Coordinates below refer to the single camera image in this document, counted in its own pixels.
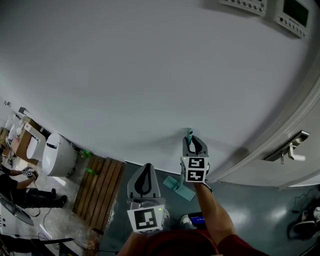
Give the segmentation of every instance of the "door handle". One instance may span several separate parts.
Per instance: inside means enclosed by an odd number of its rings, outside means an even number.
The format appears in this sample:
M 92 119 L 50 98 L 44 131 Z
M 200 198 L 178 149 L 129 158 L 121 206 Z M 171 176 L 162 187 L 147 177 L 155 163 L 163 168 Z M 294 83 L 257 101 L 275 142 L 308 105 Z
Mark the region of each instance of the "door handle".
M 295 161 L 305 161 L 306 157 L 304 155 L 297 155 L 294 153 L 294 148 L 295 146 L 290 145 L 288 148 L 288 156 L 290 159 L 295 160 Z
M 278 148 L 275 152 L 268 155 L 264 160 L 274 162 L 281 158 L 281 164 L 285 163 L 284 155 L 288 153 L 290 159 L 295 161 L 305 161 L 306 157 L 304 155 L 294 154 L 294 149 L 298 147 L 302 142 L 304 142 L 310 133 L 304 130 L 300 131 L 296 136 L 289 140 L 286 144 Z

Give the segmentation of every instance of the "toilet lid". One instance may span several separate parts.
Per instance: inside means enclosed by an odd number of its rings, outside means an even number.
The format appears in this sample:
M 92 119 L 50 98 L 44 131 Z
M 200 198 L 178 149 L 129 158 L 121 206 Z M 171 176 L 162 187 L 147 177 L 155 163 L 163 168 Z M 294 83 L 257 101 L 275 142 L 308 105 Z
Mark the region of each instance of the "toilet lid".
M 42 157 L 42 170 L 46 175 L 49 175 L 55 167 L 60 146 L 60 138 L 61 136 L 58 133 L 53 133 L 46 141 Z
M 38 141 L 32 136 L 30 143 L 29 143 L 29 146 L 26 149 L 26 157 L 28 159 L 32 159 L 32 157 L 34 156 L 34 153 L 36 151 L 37 146 L 38 146 Z

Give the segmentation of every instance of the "display screen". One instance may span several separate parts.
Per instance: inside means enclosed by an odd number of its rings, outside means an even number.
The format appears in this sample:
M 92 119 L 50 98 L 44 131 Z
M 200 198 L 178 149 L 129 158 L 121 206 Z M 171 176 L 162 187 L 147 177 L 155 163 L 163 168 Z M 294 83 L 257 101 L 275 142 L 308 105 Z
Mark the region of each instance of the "display screen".
M 307 26 L 309 11 L 296 0 L 284 0 L 283 12 L 301 25 Z
M 205 224 L 205 218 L 203 216 L 191 217 L 190 220 L 193 225 Z

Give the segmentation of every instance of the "white toilet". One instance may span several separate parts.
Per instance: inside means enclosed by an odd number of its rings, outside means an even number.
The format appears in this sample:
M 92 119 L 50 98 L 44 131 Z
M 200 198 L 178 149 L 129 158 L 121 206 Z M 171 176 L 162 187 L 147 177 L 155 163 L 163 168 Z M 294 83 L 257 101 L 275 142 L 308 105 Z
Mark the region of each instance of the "white toilet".
M 25 124 L 24 129 L 32 135 L 26 157 L 42 162 L 42 171 L 45 175 L 67 177 L 73 173 L 77 152 L 64 137 L 52 133 L 46 140 L 45 136 L 29 123 Z
M 32 127 L 29 123 L 24 125 L 24 129 L 32 135 L 29 146 L 26 150 L 26 157 L 28 159 L 36 159 L 42 162 L 46 146 L 46 137 Z
M 77 152 L 58 133 L 52 133 L 44 147 L 42 170 L 47 176 L 67 177 L 73 173 Z

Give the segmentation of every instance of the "white box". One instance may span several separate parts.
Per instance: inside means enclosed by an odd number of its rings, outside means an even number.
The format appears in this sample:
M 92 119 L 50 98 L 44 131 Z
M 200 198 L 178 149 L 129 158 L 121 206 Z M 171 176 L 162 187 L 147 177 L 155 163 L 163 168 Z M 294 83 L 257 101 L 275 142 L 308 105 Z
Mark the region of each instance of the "white box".
M 137 233 L 163 230 L 164 212 L 163 204 L 127 211 L 132 229 Z

